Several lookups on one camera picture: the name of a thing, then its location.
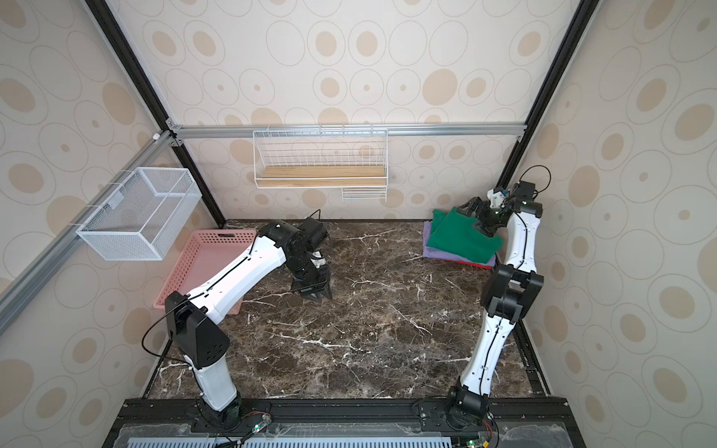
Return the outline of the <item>green t-shirt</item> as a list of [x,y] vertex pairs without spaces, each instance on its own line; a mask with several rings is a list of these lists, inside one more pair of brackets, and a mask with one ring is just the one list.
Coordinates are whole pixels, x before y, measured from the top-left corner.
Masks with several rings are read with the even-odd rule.
[[427,246],[461,257],[475,264],[487,264],[503,246],[500,236],[485,236],[474,228],[476,219],[453,208],[449,212],[434,209]]

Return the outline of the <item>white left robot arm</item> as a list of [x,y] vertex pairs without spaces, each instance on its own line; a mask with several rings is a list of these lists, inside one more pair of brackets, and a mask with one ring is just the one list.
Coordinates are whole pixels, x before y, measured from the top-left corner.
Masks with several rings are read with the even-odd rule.
[[332,298],[330,267],[319,251],[327,236],[325,225],[312,217],[298,226],[273,220],[257,231],[244,252],[205,283],[186,294],[174,291],[165,299],[169,336],[220,425],[234,427],[241,419],[241,398],[226,357],[230,339],[220,323],[250,289],[282,266],[291,274],[291,293],[313,302]]

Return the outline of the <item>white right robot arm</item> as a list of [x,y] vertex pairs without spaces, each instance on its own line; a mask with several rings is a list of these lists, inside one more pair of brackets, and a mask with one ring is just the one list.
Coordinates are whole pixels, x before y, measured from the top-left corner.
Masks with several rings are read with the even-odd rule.
[[508,229],[507,259],[494,267],[481,295],[485,313],[474,352],[447,398],[447,425],[458,430],[487,417],[493,376],[504,343],[528,313],[544,278],[537,272],[534,256],[543,206],[532,192],[491,190],[487,199],[475,197],[456,211],[485,236],[492,237],[503,227]]

